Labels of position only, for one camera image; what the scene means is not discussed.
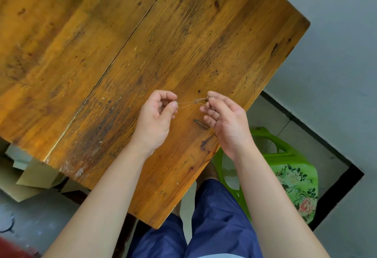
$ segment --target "blue pants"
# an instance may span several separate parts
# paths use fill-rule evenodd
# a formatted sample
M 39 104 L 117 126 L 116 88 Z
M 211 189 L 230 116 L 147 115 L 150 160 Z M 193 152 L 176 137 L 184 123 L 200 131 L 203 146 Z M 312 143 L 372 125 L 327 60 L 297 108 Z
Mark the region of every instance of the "blue pants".
M 195 195 L 188 245 L 181 218 L 171 213 L 157 230 L 139 221 L 127 258 L 197 258 L 220 253 L 262 258 L 254 229 L 233 195 L 219 181 L 207 179 Z

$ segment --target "right hand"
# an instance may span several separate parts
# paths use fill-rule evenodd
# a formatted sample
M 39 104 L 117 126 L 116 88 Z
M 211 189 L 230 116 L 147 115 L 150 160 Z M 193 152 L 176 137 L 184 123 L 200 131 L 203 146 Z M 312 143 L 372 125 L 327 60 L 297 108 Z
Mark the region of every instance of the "right hand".
M 214 129 L 225 154 L 236 162 L 250 145 L 254 145 L 246 112 L 222 94 L 214 91 L 207 94 L 208 102 L 200 107 L 200 111 L 208 114 L 204 116 L 204 122 Z

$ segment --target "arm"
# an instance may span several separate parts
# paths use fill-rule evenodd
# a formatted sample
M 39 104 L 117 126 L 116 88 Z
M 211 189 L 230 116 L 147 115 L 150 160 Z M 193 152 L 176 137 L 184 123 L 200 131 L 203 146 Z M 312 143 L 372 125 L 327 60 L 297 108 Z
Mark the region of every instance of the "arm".
M 144 161 L 162 145 L 177 96 L 154 91 L 140 111 L 129 144 L 101 177 L 43 258 L 111 257 Z
M 263 256 L 329 257 L 254 144 L 245 110 L 219 93 L 208 96 L 200 110 L 234 162 Z

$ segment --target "left hand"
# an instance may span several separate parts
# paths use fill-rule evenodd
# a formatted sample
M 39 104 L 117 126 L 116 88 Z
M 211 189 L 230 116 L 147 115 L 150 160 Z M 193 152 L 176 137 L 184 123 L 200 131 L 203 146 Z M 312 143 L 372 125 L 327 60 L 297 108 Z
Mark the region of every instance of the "left hand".
M 141 107 L 130 143 L 146 156 L 152 155 L 165 141 L 170 121 L 178 111 L 177 98 L 171 91 L 155 90 Z

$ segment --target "table top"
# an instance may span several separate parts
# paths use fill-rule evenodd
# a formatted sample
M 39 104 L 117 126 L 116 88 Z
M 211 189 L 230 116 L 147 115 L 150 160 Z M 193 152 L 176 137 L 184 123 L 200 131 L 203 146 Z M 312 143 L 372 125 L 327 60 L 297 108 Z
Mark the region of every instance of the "table top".
M 249 108 L 309 28 L 287 0 L 7 0 L 0 136 L 93 188 L 155 89 Z M 218 148 L 199 105 L 145 162 L 129 212 L 158 228 Z

